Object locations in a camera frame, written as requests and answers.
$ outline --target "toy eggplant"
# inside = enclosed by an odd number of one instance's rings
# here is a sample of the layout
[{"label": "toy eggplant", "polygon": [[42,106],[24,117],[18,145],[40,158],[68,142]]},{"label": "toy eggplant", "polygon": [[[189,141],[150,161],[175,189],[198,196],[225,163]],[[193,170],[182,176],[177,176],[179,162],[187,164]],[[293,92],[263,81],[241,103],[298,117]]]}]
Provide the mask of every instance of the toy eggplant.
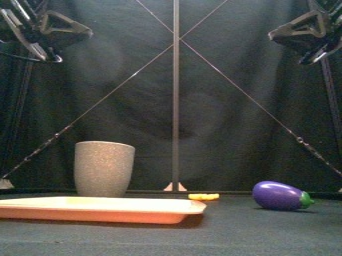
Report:
[{"label": "toy eggplant", "polygon": [[253,188],[253,197],[263,208],[271,210],[294,211],[314,204],[305,191],[274,181],[259,182]]}]

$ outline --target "plastic tray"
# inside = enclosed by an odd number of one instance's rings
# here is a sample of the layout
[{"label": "plastic tray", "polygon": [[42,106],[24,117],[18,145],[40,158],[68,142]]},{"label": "plastic tray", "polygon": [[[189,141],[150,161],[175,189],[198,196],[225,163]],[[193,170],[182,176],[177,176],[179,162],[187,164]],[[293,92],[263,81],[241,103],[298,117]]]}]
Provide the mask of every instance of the plastic tray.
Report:
[{"label": "plastic tray", "polygon": [[0,200],[0,218],[177,224],[205,208],[186,199],[38,197]]}]

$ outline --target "gray cup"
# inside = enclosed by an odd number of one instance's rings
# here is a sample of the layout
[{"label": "gray cup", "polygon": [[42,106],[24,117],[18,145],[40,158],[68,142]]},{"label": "gray cup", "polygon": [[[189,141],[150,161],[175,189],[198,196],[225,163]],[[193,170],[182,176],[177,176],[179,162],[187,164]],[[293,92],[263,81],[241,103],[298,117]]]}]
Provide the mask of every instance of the gray cup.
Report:
[{"label": "gray cup", "polygon": [[75,186],[80,196],[122,197],[131,181],[135,148],[107,141],[75,147]]}]

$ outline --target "metal pole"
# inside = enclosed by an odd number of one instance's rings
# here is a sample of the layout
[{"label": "metal pole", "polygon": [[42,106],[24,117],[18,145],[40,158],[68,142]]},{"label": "metal pole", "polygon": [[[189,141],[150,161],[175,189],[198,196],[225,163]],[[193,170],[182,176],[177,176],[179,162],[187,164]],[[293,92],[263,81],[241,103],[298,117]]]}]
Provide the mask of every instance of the metal pole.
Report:
[{"label": "metal pole", "polygon": [[179,191],[179,0],[174,0],[173,191]]}]

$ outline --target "black fabric backdrop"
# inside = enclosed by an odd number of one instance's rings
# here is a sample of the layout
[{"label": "black fabric backdrop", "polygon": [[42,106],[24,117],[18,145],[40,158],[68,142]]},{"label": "black fabric backdrop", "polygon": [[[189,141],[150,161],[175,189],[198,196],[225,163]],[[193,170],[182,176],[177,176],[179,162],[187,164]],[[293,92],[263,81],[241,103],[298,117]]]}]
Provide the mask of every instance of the black fabric backdrop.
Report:
[{"label": "black fabric backdrop", "polygon": [[[267,38],[307,12],[306,1],[227,1],[203,20],[221,3],[181,0],[181,35],[190,31],[185,42],[239,87],[181,42],[181,182],[189,190],[250,191],[257,182],[277,180],[307,191],[337,191],[338,175],[246,96],[341,167],[321,65],[299,66],[295,53]],[[50,1],[50,9],[91,27],[95,35],[66,49],[63,64],[34,65],[12,152],[6,145],[24,69],[20,61],[0,57],[2,91],[12,92],[2,94],[2,155],[11,155],[3,173],[120,86],[11,175],[16,187],[74,188],[74,149],[84,140],[136,147],[130,189],[162,190],[171,182],[173,48],[151,60],[173,45],[166,28],[173,29],[173,4]]]}]

